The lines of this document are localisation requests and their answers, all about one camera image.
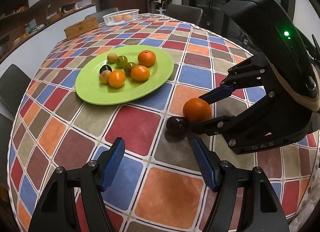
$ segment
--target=checkered tablecloth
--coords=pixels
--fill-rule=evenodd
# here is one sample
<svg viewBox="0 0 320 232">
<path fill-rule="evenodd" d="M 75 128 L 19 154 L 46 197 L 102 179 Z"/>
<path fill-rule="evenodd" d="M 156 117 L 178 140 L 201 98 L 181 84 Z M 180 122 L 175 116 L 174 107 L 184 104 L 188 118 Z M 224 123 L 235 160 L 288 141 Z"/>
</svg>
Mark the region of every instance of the checkered tablecloth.
<svg viewBox="0 0 320 232">
<path fill-rule="evenodd" d="M 163 48 L 172 56 L 173 73 L 161 88 L 112 106 L 78 98 L 75 80 L 90 60 L 112 48 L 138 44 Z M 58 43 L 32 80 L 12 130 L 8 187 L 21 230 L 28 230 L 39 195 L 57 166 L 79 168 L 119 136 L 125 140 L 125 155 L 113 185 L 103 193 L 116 230 L 201 231 L 216 194 L 205 186 L 187 137 L 168 137 L 165 122 L 182 115 L 187 100 L 219 86 L 228 68 L 250 56 L 214 33 L 151 14 Z M 237 90 L 213 105 L 213 116 L 238 115 L 264 95 L 260 87 Z M 235 155 L 220 135 L 201 137 L 236 167 L 262 167 L 288 219 L 303 205 L 319 163 L 319 132 L 294 145 L 246 155 Z M 238 190 L 231 231 L 237 226 L 242 192 Z M 79 189 L 76 206 L 82 232 L 88 231 Z"/>
</svg>

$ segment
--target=chair backrest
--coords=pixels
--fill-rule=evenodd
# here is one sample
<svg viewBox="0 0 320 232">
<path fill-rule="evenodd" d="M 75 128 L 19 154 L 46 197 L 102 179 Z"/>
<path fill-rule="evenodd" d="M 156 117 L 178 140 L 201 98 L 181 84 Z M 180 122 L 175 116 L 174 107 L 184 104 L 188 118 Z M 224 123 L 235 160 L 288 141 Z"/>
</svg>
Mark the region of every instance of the chair backrest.
<svg viewBox="0 0 320 232">
<path fill-rule="evenodd" d="M 13 122 L 0 114 L 0 186 L 7 189 L 7 155 Z"/>
<path fill-rule="evenodd" d="M 177 20 L 199 25 L 203 10 L 190 6 L 170 4 L 164 14 Z"/>
<path fill-rule="evenodd" d="M 100 24 L 100 23 L 104 22 L 103 16 L 114 13 L 114 12 L 118 12 L 118 11 L 119 11 L 118 8 L 105 9 L 105 10 L 99 11 L 97 13 L 90 14 L 90 15 L 86 16 L 85 19 L 89 19 L 91 17 L 97 17 L 98 23 Z"/>
<path fill-rule="evenodd" d="M 12 64 L 0 78 L 0 101 L 16 115 L 24 93 L 31 79 L 16 65 Z"/>
</svg>

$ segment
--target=green plate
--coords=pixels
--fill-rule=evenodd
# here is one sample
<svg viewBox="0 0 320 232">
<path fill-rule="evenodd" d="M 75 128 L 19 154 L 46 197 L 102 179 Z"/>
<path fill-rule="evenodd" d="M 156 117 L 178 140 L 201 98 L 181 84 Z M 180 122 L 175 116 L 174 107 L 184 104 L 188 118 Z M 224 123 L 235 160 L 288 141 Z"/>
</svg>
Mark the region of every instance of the green plate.
<svg viewBox="0 0 320 232">
<path fill-rule="evenodd" d="M 109 65 L 112 71 L 123 71 L 123 68 L 118 68 L 116 64 L 108 63 L 107 56 L 109 53 L 116 53 L 118 56 L 125 55 L 128 62 L 134 62 L 138 65 L 138 55 L 144 50 L 151 50 L 156 54 L 156 63 L 149 67 L 150 77 L 146 82 L 136 82 L 131 77 L 127 77 L 124 85 L 120 88 L 100 83 L 99 71 L 103 65 Z M 144 45 L 118 47 L 95 57 L 85 65 L 76 79 L 76 93 L 82 100 L 90 104 L 126 103 L 161 87 L 169 79 L 172 71 L 172 57 L 163 49 Z"/>
</svg>

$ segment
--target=metal bolt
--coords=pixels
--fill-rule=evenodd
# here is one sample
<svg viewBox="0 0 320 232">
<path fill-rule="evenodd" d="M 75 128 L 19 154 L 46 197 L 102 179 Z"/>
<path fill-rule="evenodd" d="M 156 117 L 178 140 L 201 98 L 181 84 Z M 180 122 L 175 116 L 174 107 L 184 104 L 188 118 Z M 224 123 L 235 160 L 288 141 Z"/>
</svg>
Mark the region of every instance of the metal bolt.
<svg viewBox="0 0 320 232">
<path fill-rule="evenodd" d="M 223 160 L 223 161 L 221 161 L 221 166 L 229 167 L 230 166 L 230 162 L 228 162 L 227 160 Z"/>
<path fill-rule="evenodd" d="M 269 93 L 269 97 L 274 97 L 274 96 L 276 96 L 276 93 L 273 92 L 273 91 L 271 91 L 271 92 Z"/>
<path fill-rule="evenodd" d="M 61 173 L 63 171 L 63 167 L 56 168 L 56 173 Z"/>
<path fill-rule="evenodd" d="M 262 169 L 261 169 L 260 167 L 258 167 L 258 166 L 255 167 L 254 170 L 255 170 L 256 172 L 258 172 L 258 173 L 261 173 L 261 172 L 262 172 Z"/>
<path fill-rule="evenodd" d="M 229 146 L 235 146 L 236 145 L 236 140 L 234 140 L 234 139 L 231 139 L 230 141 L 229 141 Z"/>
<path fill-rule="evenodd" d="M 96 160 L 91 160 L 90 162 L 88 162 L 88 165 L 89 165 L 90 167 L 94 167 L 94 166 L 97 165 L 97 161 L 96 161 Z"/>
</svg>

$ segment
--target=table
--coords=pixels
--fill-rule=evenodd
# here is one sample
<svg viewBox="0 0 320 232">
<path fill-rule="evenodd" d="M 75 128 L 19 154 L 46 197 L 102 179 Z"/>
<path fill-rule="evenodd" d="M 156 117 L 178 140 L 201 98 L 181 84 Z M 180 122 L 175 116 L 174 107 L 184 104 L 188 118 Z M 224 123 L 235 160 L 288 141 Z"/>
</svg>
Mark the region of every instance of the table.
<svg viewBox="0 0 320 232">
<path fill-rule="evenodd" d="M 75 79 L 90 60 L 112 48 L 137 44 L 164 48 L 172 56 L 174 71 L 161 88 L 113 106 L 91 105 L 77 97 Z M 204 185 L 188 138 L 167 136 L 165 122 L 182 115 L 188 99 L 217 87 L 228 68 L 250 56 L 214 33 L 152 14 L 58 43 L 32 80 L 12 131 L 8 185 L 21 230 L 28 230 L 37 199 L 57 166 L 79 168 L 120 136 L 125 156 L 113 185 L 103 193 L 116 230 L 201 231 L 216 194 Z M 216 103 L 213 114 L 238 115 L 264 95 L 260 87 L 237 90 Z M 236 167 L 262 167 L 288 219 L 299 205 L 303 208 L 319 163 L 318 131 L 297 144 L 246 155 L 235 155 L 220 135 L 201 137 Z M 236 229 L 242 192 L 238 189 L 231 231 Z M 79 220 L 82 231 L 88 231 L 80 194 L 77 189 Z"/>
</svg>

